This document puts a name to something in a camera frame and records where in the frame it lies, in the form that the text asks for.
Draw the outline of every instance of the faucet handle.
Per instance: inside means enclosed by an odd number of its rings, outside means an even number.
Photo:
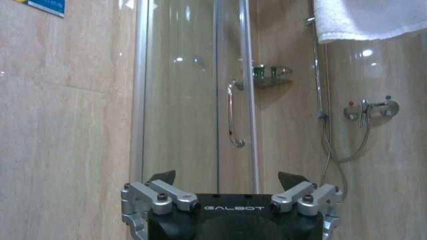
[[[360,122],[361,128],[366,128],[368,125],[370,124],[370,108],[372,108],[370,101],[366,98],[364,98],[361,101],[361,122]]]

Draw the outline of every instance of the shower door handle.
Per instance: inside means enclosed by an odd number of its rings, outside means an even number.
[[[243,82],[234,80],[227,86],[227,105],[229,105],[229,137],[233,144],[242,148],[246,145],[245,139],[238,139],[235,135],[235,117],[234,117],[234,88],[243,90]]]

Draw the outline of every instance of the bolt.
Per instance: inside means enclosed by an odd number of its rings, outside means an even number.
[[[273,203],[270,204],[270,208],[271,208],[271,211],[273,211],[275,214],[278,214],[278,213],[281,212],[281,207],[279,207],[279,205],[278,205],[275,202],[273,202]]]
[[[303,200],[306,203],[313,204],[313,203],[314,203],[314,200],[316,200],[314,195],[311,195],[311,194],[306,195],[306,196],[302,198],[302,200]]]
[[[166,201],[166,200],[169,200],[169,195],[167,195],[165,192],[159,193],[159,194],[158,194],[158,200],[159,200],[159,201]]]
[[[190,209],[191,209],[191,211],[195,211],[195,210],[199,210],[201,207],[202,207],[202,204],[201,204],[201,202],[197,201],[191,204]]]

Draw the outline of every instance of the shower faucet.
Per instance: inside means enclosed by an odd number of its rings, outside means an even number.
[[[400,112],[400,103],[392,100],[392,97],[386,97],[384,102],[370,102],[368,98],[364,98],[358,104],[349,103],[349,107],[345,108],[345,116],[350,121],[360,119],[360,127],[366,128],[372,123],[372,115],[380,113],[385,117],[394,117]]]

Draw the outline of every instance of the towel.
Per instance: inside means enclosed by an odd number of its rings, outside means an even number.
[[[427,0],[314,0],[320,43],[382,40],[427,29]]]

